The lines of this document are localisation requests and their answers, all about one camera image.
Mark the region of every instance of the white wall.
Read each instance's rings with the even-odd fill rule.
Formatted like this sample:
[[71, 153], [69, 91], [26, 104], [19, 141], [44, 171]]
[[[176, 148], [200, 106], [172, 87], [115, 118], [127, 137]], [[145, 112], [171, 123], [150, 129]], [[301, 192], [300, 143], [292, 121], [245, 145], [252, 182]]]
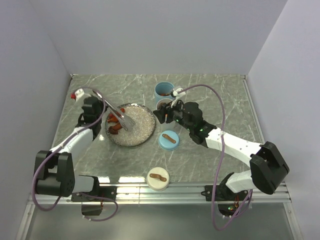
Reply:
[[0, 238], [15, 238], [35, 156], [50, 148], [70, 76], [27, 0], [0, 1]]
[[248, 75], [265, 138], [289, 165], [286, 183], [306, 240], [320, 236], [319, 13], [319, 0], [288, 0]]
[[30, 0], [74, 74], [247, 74], [287, 0]]

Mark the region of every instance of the red food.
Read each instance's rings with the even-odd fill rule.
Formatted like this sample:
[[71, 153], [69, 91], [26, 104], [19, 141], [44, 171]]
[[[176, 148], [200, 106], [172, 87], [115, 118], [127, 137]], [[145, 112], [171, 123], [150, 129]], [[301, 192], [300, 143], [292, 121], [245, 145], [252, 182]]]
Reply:
[[115, 115], [113, 115], [113, 113], [110, 113], [109, 116], [108, 116], [108, 119], [112, 119], [112, 118], [116, 118], [116, 117], [115, 117]]
[[108, 123], [117, 123], [117, 122], [119, 122], [119, 120], [118, 120], [118, 118], [116, 118], [115, 116], [113, 116], [113, 117], [109, 118], [109, 119], [107, 120], [107, 122], [108, 122]]
[[110, 134], [114, 134], [117, 135], [118, 134], [118, 130], [120, 130], [122, 128], [120, 122], [118, 122], [116, 125], [114, 126], [110, 126], [108, 131]]

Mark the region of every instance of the cup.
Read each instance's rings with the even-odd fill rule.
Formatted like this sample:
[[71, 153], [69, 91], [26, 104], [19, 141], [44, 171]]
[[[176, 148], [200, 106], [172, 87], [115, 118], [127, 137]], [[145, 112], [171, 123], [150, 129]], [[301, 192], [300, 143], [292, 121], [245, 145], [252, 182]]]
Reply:
[[162, 81], [162, 82], [159, 82], [157, 85], [155, 85], [155, 88], [154, 88], [155, 104], [157, 104], [161, 99], [173, 100], [174, 98], [170, 95], [170, 92], [174, 87], [175, 86], [168, 81]]
[[[160, 109], [160, 107], [161, 107], [162, 104], [168, 104], [168, 103], [170, 103], [171, 101], [172, 101], [172, 99], [170, 99], [170, 98], [163, 98], [163, 99], [159, 100], [159, 101], [156, 103], [155, 109], [158, 110], [158, 109]], [[160, 125], [160, 130], [161, 130], [161, 132], [164, 132], [164, 131], [167, 131], [167, 130], [173, 130], [174, 127], [175, 127], [175, 125], [176, 125], [176, 122], [175, 122], [175, 121], [172, 121], [172, 122], [170, 122], [170, 123], [165, 123], [165, 122], [164, 122], [164, 123], [160, 124], [160, 122], [158, 121], [158, 119], [156, 119], [156, 122], [157, 122], [157, 124]]]

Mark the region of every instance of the glass panel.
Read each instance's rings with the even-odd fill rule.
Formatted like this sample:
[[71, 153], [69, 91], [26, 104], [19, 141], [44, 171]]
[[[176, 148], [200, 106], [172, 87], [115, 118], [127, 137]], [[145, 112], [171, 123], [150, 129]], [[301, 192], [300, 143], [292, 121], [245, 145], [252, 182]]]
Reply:
[[[27, 240], [293, 240], [282, 203], [255, 203], [224, 231], [214, 230], [210, 204], [121, 205], [104, 222], [82, 219], [79, 205], [35, 210]], [[105, 205], [106, 217], [113, 206]], [[226, 219], [216, 216], [222, 225]]]

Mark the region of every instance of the food piece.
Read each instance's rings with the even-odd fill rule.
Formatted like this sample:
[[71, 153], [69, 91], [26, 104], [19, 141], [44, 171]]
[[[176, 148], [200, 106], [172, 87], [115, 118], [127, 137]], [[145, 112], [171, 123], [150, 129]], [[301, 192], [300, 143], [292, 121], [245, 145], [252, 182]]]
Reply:
[[116, 125], [112, 126], [112, 129], [115, 130], [115, 131], [118, 131], [122, 128], [120, 122], [118, 122]]
[[[124, 108], [120, 108], [120, 111], [124, 113], [125, 109]], [[110, 113], [109, 116], [108, 116], [108, 120], [112, 119], [112, 118], [116, 118], [116, 117], [115, 117], [115, 115], [113, 113]]]
[[167, 179], [165, 177], [161, 176], [160, 174], [150, 173], [149, 176], [150, 176], [150, 178], [153, 178], [153, 179], [159, 179], [161, 182], [167, 181]]
[[175, 144], [176, 140], [174, 140], [172, 137], [170, 137], [168, 134], [162, 134], [162, 137], [164, 137], [165, 139], [168, 139], [171, 143]]
[[109, 118], [109, 119], [107, 120], [107, 122], [108, 122], [108, 123], [117, 123], [117, 122], [119, 122], [119, 120], [118, 120], [118, 118], [116, 118], [116, 117], [113, 115], [113, 117]]
[[117, 134], [118, 134], [118, 130], [114, 130], [114, 129], [112, 128], [112, 126], [110, 126], [110, 127], [108, 128], [108, 132], [109, 132], [110, 134], [113, 134], [113, 135], [117, 135]]
[[118, 122], [116, 125], [114, 126], [110, 126], [108, 128], [108, 131], [110, 134], [114, 134], [114, 135], [117, 135], [118, 134], [118, 130], [120, 130], [122, 128], [120, 122]]

